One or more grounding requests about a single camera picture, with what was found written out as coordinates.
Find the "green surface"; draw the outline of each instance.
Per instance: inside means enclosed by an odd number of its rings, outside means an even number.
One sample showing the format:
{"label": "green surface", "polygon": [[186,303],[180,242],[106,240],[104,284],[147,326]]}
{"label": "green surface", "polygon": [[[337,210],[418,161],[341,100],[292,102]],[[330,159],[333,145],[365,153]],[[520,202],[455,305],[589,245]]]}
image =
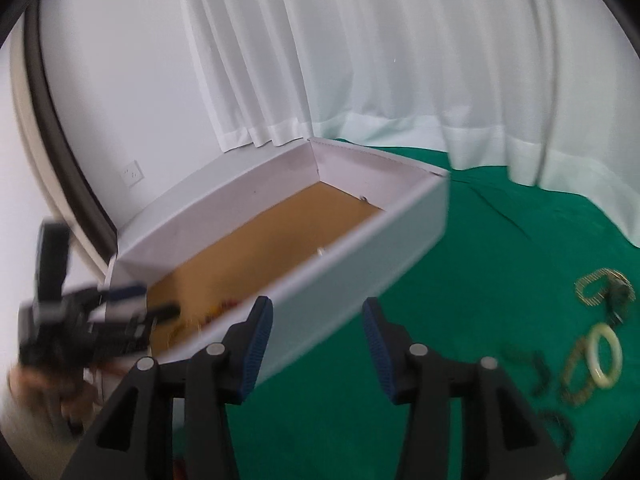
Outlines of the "green surface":
{"label": "green surface", "polygon": [[[446,154],[388,151],[449,169]],[[599,267],[640,286],[640,251],[587,199],[519,186],[505,168],[453,171],[444,238],[381,296],[387,317],[448,358],[500,357],[505,344],[542,350],[555,377],[575,339],[604,320],[574,281]],[[582,408],[558,400],[557,380],[537,408],[560,409],[577,436],[568,463],[577,480],[602,477],[640,419],[640,321],[618,335],[619,384]],[[504,364],[527,393],[530,368]],[[228,416],[241,477],[357,480],[394,478],[408,410],[383,395],[359,318],[271,378]],[[460,423],[459,411],[452,417]],[[453,437],[450,478],[460,474]]]}

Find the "outlet cover plate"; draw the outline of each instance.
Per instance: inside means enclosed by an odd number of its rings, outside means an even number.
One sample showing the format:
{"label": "outlet cover plate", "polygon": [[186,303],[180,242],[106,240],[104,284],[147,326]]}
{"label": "outlet cover plate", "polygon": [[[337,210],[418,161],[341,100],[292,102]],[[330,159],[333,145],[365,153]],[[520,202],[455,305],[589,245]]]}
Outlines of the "outlet cover plate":
{"label": "outlet cover plate", "polygon": [[142,171],[140,171],[140,166],[138,165],[138,162],[136,160],[133,160],[124,168],[122,168],[120,176],[122,177],[122,180],[127,185],[127,187],[134,186],[145,177],[142,174]]}

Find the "person's arm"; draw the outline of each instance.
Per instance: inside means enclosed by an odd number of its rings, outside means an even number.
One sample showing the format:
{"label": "person's arm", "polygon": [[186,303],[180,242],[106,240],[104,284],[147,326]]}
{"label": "person's arm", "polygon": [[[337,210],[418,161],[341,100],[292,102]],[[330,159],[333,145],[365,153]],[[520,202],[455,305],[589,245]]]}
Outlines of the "person's arm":
{"label": "person's arm", "polygon": [[[45,394],[63,389],[65,380],[17,365],[0,386],[0,430],[33,480],[58,480],[76,449],[76,440],[56,436],[44,402]],[[60,409],[71,421],[88,421],[94,400],[95,388],[85,383]]]}

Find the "silver screw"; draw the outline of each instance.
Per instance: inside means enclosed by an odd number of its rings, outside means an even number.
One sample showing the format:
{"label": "silver screw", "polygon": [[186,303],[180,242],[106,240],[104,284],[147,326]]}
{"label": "silver screw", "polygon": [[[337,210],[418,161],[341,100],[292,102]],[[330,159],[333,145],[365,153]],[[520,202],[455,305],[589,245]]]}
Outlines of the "silver screw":
{"label": "silver screw", "polygon": [[487,370],[495,370],[498,367],[498,360],[495,357],[483,357],[480,359],[480,366]]}
{"label": "silver screw", "polygon": [[422,357],[427,355],[429,349],[423,345],[422,343],[414,343],[409,346],[409,353],[411,355],[415,355],[416,357]]}
{"label": "silver screw", "polygon": [[151,370],[156,365],[156,362],[151,357],[143,357],[136,363],[138,370],[146,372]]}
{"label": "silver screw", "polygon": [[222,343],[211,343],[207,346],[207,354],[209,355],[222,355],[225,350],[225,346]]}

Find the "open box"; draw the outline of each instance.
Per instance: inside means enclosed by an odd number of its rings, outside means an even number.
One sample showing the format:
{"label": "open box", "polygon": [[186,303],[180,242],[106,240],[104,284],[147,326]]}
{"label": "open box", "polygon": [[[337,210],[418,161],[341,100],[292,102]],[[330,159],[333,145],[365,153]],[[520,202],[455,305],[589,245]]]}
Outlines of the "open box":
{"label": "open box", "polygon": [[[441,168],[315,138],[226,155],[140,213],[110,265],[108,286],[142,281],[150,306],[184,298],[184,316],[202,314],[203,294],[212,304],[240,295],[240,305],[199,333],[167,350],[156,342],[160,362],[220,341],[265,295],[274,319],[264,380],[346,323],[444,232],[449,179]],[[271,265],[270,255],[280,262]],[[250,285],[241,290],[243,283]],[[137,308],[143,302],[108,307],[107,316]]]}

